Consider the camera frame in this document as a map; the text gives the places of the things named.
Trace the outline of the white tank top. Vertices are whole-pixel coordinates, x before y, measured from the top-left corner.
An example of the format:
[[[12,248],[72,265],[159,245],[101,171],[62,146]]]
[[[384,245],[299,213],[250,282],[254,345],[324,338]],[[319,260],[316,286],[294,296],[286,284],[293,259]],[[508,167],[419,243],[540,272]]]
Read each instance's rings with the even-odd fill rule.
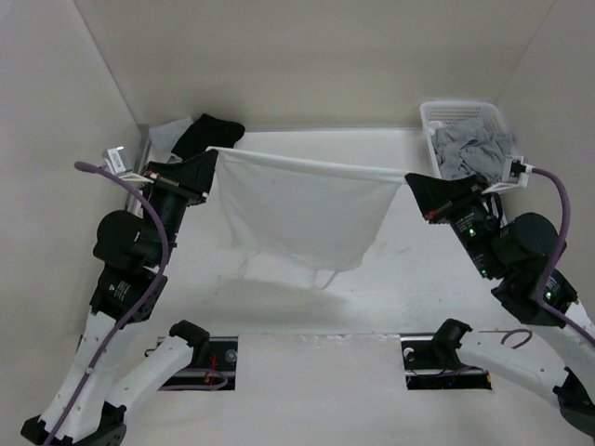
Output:
[[[237,249],[318,274],[357,269],[405,173],[215,147],[219,203]]]

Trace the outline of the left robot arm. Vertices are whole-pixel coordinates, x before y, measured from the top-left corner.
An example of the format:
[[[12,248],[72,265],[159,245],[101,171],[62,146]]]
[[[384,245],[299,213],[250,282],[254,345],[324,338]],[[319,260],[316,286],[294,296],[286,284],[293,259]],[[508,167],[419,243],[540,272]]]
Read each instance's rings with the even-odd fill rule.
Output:
[[[93,255],[104,268],[86,328],[55,398],[21,428],[30,443],[118,445],[131,415],[169,378],[184,367],[195,371],[207,363],[208,332],[180,321],[147,359],[124,378],[116,377],[167,284],[165,268],[186,209],[208,197],[217,158],[217,151],[209,149],[180,163],[149,163],[130,179],[107,167],[75,164],[126,189],[143,212],[116,210],[99,223]]]

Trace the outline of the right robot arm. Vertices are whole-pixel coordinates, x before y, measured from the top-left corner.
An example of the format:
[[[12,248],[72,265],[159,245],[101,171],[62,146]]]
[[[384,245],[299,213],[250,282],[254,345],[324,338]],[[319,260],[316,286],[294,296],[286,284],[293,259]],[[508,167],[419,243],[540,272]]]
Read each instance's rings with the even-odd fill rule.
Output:
[[[442,323],[422,350],[404,355],[432,361],[437,379],[484,369],[536,394],[575,429],[594,435],[594,324],[575,288],[555,266],[566,247],[559,229],[536,213],[503,221],[502,204],[484,177],[444,180],[405,176],[422,217],[447,225],[481,277],[496,280],[492,296],[517,322],[541,337],[561,359],[547,365],[519,350],[483,339],[456,319]]]

